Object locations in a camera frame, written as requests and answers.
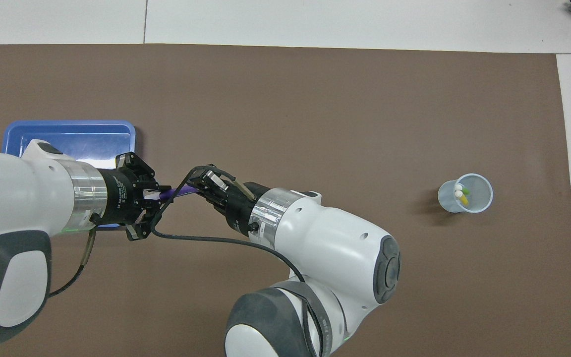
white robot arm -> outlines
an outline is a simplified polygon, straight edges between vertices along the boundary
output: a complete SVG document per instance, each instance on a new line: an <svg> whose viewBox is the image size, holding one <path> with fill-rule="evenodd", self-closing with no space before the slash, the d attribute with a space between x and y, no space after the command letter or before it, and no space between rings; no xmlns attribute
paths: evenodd
<svg viewBox="0 0 571 357"><path fill-rule="evenodd" d="M383 229L321 206L316 192L240 184L215 167L196 169L187 187L251 244L280 253L293 269L288 280L235 303L226 326L228 357L326 357L394 293L400 252ZM117 156L115 170L75 161L41 140L32 140L22 158L0 154L0 217L6 217L0 220L0 343L45 305L50 237L109 223L125 226L130 240L152 232L171 237L155 225L183 185L171 191L154 175L133 152Z"/></svg>

purple marker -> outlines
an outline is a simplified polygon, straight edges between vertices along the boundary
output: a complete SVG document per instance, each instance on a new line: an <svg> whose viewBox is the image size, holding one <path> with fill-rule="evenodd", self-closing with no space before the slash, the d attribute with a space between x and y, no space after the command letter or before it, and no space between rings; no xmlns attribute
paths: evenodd
<svg viewBox="0 0 571 357"><path fill-rule="evenodd" d="M165 192L160 192L160 201L167 201L168 199L171 198L171 196L173 195L173 192L175 192L175 189L170 189L170 190L166 190ZM176 197L180 197L180 196L184 196L187 194L192 194L192 193L196 193L197 189L194 189L188 185L184 185L181 189L179 189L179 192L177 192L177 195L175 195Z"/></svg>

blue plastic tray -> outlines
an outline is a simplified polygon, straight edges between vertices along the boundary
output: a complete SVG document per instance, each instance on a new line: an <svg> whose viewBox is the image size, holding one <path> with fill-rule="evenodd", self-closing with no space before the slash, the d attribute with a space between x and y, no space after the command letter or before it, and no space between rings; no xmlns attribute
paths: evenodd
<svg viewBox="0 0 571 357"><path fill-rule="evenodd" d="M134 151L136 129L126 120L19 120L7 127L1 151L21 156L32 139L98 169L115 169L118 154Z"/></svg>

plastic cup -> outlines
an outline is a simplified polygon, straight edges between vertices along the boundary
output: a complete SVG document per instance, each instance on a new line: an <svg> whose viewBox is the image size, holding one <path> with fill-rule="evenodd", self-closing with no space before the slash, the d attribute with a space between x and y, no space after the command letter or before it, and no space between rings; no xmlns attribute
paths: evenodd
<svg viewBox="0 0 571 357"><path fill-rule="evenodd" d="M468 205L463 205L462 201L455 197L455 185L457 183L468 189L469 193L465 195L468 199ZM442 208L452 213L480 213L492 203L492 186L484 176L465 174L457 180L446 181L440 186L438 201Z"/></svg>

white table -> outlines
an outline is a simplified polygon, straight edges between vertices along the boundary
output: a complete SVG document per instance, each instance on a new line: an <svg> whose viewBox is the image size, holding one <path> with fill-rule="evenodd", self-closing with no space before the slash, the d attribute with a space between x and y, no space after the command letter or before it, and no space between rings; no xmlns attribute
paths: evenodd
<svg viewBox="0 0 571 357"><path fill-rule="evenodd" d="M567 0L0 0L0 43L200 43L557 54L571 178Z"/></svg>

